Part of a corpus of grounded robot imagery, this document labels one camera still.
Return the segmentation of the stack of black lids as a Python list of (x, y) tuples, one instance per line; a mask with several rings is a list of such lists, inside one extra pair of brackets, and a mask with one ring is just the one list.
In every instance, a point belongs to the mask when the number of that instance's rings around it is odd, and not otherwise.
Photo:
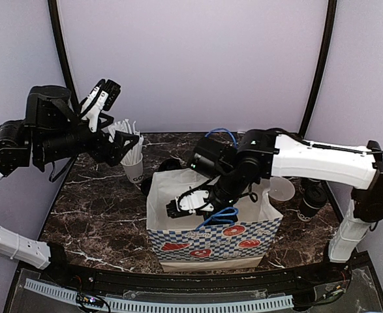
[(162, 171), (172, 171), (172, 170), (181, 170), (181, 169), (182, 169), (182, 165), (178, 159), (169, 158), (169, 159), (164, 160), (160, 164), (158, 171), (162, 172)]

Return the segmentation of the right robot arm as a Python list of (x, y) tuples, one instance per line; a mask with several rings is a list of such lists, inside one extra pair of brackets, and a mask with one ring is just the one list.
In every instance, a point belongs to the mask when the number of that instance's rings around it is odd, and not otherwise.
[(189, 167), (217, 182), (186, 191), (177, 200), (180, 211), (205, 218), (233, 206), (253, 183), (271, 177), (302, 177), (352, 187), (328, 258), (315, 277), (328, 283), (341, 271), (369, 227), (383, 219), (383, 150), (375, 141), (349, 147), (305, 141), (281, 128), (246, 131), (237, 147), (205, 136), (198, 141)]

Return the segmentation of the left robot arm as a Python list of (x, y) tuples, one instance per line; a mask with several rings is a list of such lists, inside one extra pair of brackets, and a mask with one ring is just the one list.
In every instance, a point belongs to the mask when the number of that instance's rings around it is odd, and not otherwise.
[[(0, 125), (0, 180), (20, 168), (44, 172), (49, 181), (60, 178), (78, 155), (87, 153), (96, 163), (119, 164), (139, 142), (139, 136), (107, 131), (114, 118), (108, 112), (121, 86), (101, 79), (80, 104), (70, 104), (71, 91), (59, 85), (38, 85), (27, 96), (25, 117)], [(68, 163), (56, 173), (56, 161)], [(0, 254), (48, 270), (60, 284), (70, 284), (74, 269), (67, 265), (62, 245), (36, 241), (0, 226)]]

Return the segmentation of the black paper coffee cup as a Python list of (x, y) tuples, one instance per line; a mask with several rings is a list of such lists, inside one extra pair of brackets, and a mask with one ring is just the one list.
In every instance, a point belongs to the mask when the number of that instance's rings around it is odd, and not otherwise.
[(303, 222), (310, 222), (312, 217), (316, 216), (322, 206), (310, 205), (306, 201), (302, 201), (297, 210), (298, 218)]

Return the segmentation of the blue checkered paper bag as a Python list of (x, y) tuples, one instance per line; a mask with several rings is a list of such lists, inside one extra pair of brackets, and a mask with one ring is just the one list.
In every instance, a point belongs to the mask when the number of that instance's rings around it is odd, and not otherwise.
[(283, 218), (270, 204), (269, 179), (253, 183), (233, 207), (206, 222), (202, 215), (168, 217), (166, 205), (176, 197), (216, 182), (192, 170), (189, 161), (185, 169), (153, 174), (146, 228), (164, 271), (255, 267), (268, 251)]

